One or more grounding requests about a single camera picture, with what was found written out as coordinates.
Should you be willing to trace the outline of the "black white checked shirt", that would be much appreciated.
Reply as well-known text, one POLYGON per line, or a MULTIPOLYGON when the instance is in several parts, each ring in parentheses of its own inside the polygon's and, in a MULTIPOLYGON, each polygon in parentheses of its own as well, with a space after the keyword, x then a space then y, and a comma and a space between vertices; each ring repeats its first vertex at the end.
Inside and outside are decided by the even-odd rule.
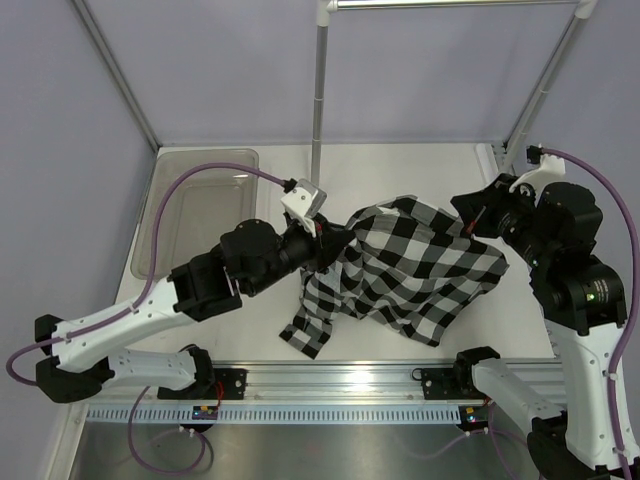
POLYGON ((411 195, 364 207, 346 223, 354 239, 321 272, 301 273, 300 307, 280 338, 314 359, 341 315, 370 318, 436 348, 445 330, 509 269, 502 251, 462 221, 411 195))

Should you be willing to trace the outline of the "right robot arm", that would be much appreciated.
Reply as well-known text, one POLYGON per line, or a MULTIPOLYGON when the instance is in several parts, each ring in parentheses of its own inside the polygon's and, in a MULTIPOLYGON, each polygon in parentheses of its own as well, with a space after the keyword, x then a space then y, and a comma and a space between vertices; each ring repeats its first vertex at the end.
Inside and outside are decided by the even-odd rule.
POLYGON ((592 193, 554 182, 541 191, 502 174, 488 187, 451 200, 466 230, 500 238, 530 269, 530 287, 563 369, 565 406, 521 381, 496 352, 465 352, 454 388, 488 396, 524 434, 531 460, 546 479, 636 479, 639 446, 628 416, 611 418, 608 367, 628 326, 619 275, 594 254, 602 212, 592 193))

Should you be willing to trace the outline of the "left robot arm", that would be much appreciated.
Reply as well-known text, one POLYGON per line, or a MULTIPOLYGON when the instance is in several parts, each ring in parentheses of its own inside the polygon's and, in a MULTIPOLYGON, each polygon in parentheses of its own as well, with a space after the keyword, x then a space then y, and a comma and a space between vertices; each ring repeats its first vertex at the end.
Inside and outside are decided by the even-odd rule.
POLYGON ((262 220, 244 221, 211 251, 174 268, 140 301, 77 320, 39 317, 35 337, 46 357, 35 367, 37 387, 61 404, 117 387, 154 387, 163 400, 213 397, 216 374, 206 350, 146 352, 131 344, 239 309, 243 297, 256 296, 298 269, 325 271, 355 234, 322 216, 312 226, 307 232, 291 221, 277 233, 262 220))

